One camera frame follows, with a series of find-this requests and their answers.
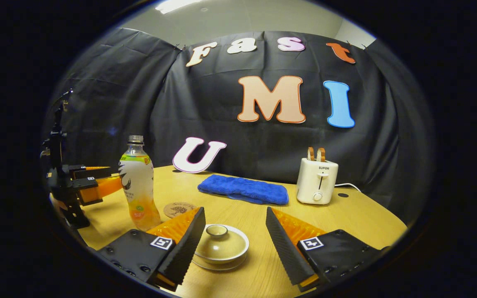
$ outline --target white toaster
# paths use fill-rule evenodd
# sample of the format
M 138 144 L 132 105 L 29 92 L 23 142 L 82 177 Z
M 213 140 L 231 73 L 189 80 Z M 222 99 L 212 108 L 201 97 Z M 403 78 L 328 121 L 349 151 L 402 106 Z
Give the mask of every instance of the white toaster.
M 308 148 L 308 157 L 301 159 L 297 177 L 296 196 L 299 202 L 325 205 L 331 201 L 335 188 L 338 164 L 325 159 L 325 149 L 318 149 L 314 160 L 314 149 Z

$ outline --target foam letter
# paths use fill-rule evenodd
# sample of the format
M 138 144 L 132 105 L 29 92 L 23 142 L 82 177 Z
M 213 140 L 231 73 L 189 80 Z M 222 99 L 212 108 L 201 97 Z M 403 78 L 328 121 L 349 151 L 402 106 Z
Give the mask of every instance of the foam letter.
M 199 47 L 195 47 L 193 49 L 193 56 L 191 57 L 191 61 L 189 61 L 185 66 L 193 66 L 200 62 L 202 62 L 201 56 L 207 56 L 207 54 L 211 51 L 211 48 L 216 47 L 217 42 L 207 43 L 206 45 L 202 45 Z
M 329 89 L 331 94 L 332 115 L 327 118 L 327 122 L 336 127 L 353 127 L 354 120 L 349 112 L 349 99 L 347 98 L 349 86 L 335 81 L 325 81 L 323 86 Z
M 332 47 L 332 50 L 335 52 L 336 56 L 339 59 L 342 59 L 345 62 L 349 63 L 356 63 L 356 61 L 353 58 L 349 58 L 346 53 L 349 53 L 348 49 L 342 48 L 341 45 L 337 43 L 328 43 L 327 44 L 329 47 Z
M 183 147 L 180 148 L 180 151 L 174 155 L 174 159 L 172 160 L 172 164 L 178 170 L 185 172 L 185 173 L 199 173 L 204 171 L 206 168 L 209 167 L 211 162 L 216 157 L 216 154 L 220 149 L 225 148 L 227 145 L 222 142 L 212 141 L 209 142 L 209 149 L 207 150 L 204 157 L 197 163 L 191 163 L 187 161 L 189 155 L 195 150 L 198 145 L 204 143 L 204 140 L 201 138 L 195 137 L 188 137 L 185 139 L 185 144 Z
M 299 85 L 303 80 L 298 76 L 282 76 L 270 91 L 263 80 L 258 76 L 245 76 L 238 80 L 244 87 L 242 113 L 237 118 L 242 122 L 259 120 L 255 113 L 255 103 L 263 113 L 266 120 L 270 120 L 275 113 L 277 105 L 281 103 L 281 111 L 277 120 L 284 123 L 303 123 L 305 115 L 301 113 L 301 100 L 299 99 Z
M 303 51 L 305 46 L 301 43 L 301 39 L 297 37 L 281 37 L 277 40 L 277 46 L 281 51 Z
M 255 39 L 251 37 L 241 38 L 233 41 L 229 49 L 227 49 L 228 53 L 240 53 L 240 52 L 251 52 L 254 49 L 257 49 L 255 45 Z

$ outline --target letter m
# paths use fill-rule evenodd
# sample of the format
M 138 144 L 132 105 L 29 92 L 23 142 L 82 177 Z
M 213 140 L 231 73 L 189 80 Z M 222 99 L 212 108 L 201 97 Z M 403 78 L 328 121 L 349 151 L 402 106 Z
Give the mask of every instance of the letter m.
M 281 111 L 277 120 L 284 123 L 303 123 L 305 115 L 301 113 L 301 100 L 299 99 L 299 85 L 303 80 L 298 76 L 282 76 L 270 91 L 263 80 L 258 76 L 245 76 L 238 80 L 244 87 L 244 100 L 242 113 L 237 118 L 242 122 L 259 120 L 255 112 L 255 103 L 263 113 L 266 120 L 270 120 L 275 113 L 277 105 L 281 103 Z

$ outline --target orange juice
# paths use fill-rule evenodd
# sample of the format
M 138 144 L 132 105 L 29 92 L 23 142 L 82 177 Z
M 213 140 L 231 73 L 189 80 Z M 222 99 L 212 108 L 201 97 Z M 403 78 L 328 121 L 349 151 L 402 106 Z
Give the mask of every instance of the orange juice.
M 119 176 L 132 221 L 141 231 L 161 224 L 154 202 L 154 166 L 143 149 L 142 136 L 131 135 L 119 161 Z

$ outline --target blue towel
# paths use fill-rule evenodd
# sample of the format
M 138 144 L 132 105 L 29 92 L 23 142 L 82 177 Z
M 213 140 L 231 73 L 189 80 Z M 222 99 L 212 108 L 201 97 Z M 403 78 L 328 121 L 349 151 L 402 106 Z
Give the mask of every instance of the blue towel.
M 254 204 L 288 204 L 288 192 L 284 186 L 238 177 L 211 175 L 200 183 L 198 190 Z

